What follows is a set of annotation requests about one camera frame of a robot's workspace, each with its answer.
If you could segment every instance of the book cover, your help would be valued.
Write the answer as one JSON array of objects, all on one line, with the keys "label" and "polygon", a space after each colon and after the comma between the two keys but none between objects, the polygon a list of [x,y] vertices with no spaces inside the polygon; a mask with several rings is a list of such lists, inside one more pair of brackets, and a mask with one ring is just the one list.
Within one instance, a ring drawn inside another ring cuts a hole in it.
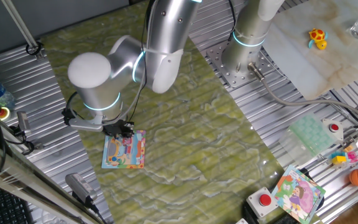
[{"label": "book cover", "polygon": [[326,191],[293,166],[288,166],[272,195],[278,206],[302,224],[308,224]]},{"label": "book cover", "polygon": [[132,138],[106,136],[103,169],[143,169],[146,131],[135,131]]}]

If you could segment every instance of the white marble surface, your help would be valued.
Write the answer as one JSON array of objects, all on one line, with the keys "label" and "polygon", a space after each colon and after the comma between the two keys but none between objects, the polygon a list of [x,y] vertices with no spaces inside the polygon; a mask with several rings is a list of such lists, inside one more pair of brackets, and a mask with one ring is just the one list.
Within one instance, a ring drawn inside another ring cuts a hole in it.
[{"label": "white marble surface", "polygon": [[[358,79],[358,39],[349,32],[357,18],[358,0],[310,0],[276,15],[264,48],[312,100]],[[309,49],[313,28],[329,34],[325,50]]]}]

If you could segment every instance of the black keyboard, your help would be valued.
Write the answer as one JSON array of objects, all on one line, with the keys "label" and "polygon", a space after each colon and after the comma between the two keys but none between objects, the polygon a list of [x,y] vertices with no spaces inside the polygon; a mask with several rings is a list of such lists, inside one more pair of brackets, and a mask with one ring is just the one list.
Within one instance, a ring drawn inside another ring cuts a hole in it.
[{"label": "black keyboard", "polygon": [[33,223],[27,202],[0,189],[0,224]]}]

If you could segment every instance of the metal slatted surface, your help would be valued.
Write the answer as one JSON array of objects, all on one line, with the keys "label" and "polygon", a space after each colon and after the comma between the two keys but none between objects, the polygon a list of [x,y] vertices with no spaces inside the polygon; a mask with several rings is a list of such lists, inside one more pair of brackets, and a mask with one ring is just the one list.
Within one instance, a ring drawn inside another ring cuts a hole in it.
[{"label": "metal slatted surface", "polygon": [[[244,1],[232,0],[235,5],[236,13],[245,5]],[[278,12],[301,4],[305,0],[286,0]],[[190,32],[190,38],[196,44],[200,52],[206,56],[206,50],[212,46],[218,45],[227,40],[233,26],[233,20],[229,3],[227,0],[204,0],[193,23]],[[273,60],[262,50],[267,59]],[[206,56],[207,62],[212,65],[210,59]],[[324,223],[330,223],[341,212],[348,209],[358,201],[358,197],[345,203],[344,199],[358,192],[358,187],[350,184],[347,175],[350,169],[358,168],[358,163],[354,167],[348,167],[346,170],[334,170],[323,161],[323,158],[329,156],[339,146],[334,146],[324,151],[322,157],[316,157],[307,164],[295,164],[295,161],[288,156],[287,152],[278,143],[278,139],[283,135],[296,120],[302,118],[308,113],[314,113],[320,119],[327,118],[340,121],[344,125],[345,132],[354,130],[352,127],[358,125],[347,119],[346,116],[339,113],[331,105],[308,105],[291,107],[276,103],[267,93],[263,85],[256,79],[249,81],[238,88],[231,88],[222,78],[219,71],[214,68],[216,75],[226,87],[228,92],[236,101],[246,118],[251,122],[264,143],[270,148],[273,155],[279,163],[286,167],[293,164],[298,167],[306,167],[310,175],[327,192],[324,206],[317,212]],[[274,93],[284,100],[302,101],[304,100],[299,91],[285,76],[276,70],[265,73],[266,80]],[[358,81],[343,88],[336,93],[335,91],[326,93],[322,97],[325,99],[334,99],[341,96],[352,106],[358,105]]]},{"label": "metal slatted surface", "polygon": [[[27,113],[32,131],[27,140],[44,145],[44,149],[34,151],[27,158],[69,193],[71,189],[65,176],[78,172],[98,193],[96,206],[102,216],[112,220],[80,136],[63,122],[61,112],[66,101],[48,58],[36,60],[25,52],[25,47],[3,53],[0,55],[0,81],[15,96],[15,111]],[[6,124],[17,126],[16,116]],[[42,223],[42,210],[34,205],[30,208],[34,220]]]}]

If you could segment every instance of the cartoon illustration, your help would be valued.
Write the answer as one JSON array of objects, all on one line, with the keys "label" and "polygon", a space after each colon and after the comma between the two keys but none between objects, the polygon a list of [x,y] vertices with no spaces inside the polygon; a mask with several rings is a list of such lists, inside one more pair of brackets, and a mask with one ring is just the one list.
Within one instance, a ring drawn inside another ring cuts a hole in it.
[{"label": "cartoon illustration", "polygon": [[324,189],[293,166],[288,167],[272,192],[278,206],[302,224],[310,222],[324,194]]},{"label": "cartoon illustration", "polygon": [[313,43],[316,43],[317,48],[319,48],[320,50],[324,50],[327,47],[327,32],[313,28],[313,30],[309,32],[309,35],[311,39],[309,42],[309,48],[312,47]]},{"label": "cartoon illustration", "polygon": [[114,139],[106,136],[102,168],[104,169],[142,169],[144,167],[145,131],[136,131],[128,139]]},{"label": "cartoon illustration", "polygon": [[303,193],[305,192],[303,187],[296,186],[290,197],[291,209],[301,210],[301,198],[303,198]]}]

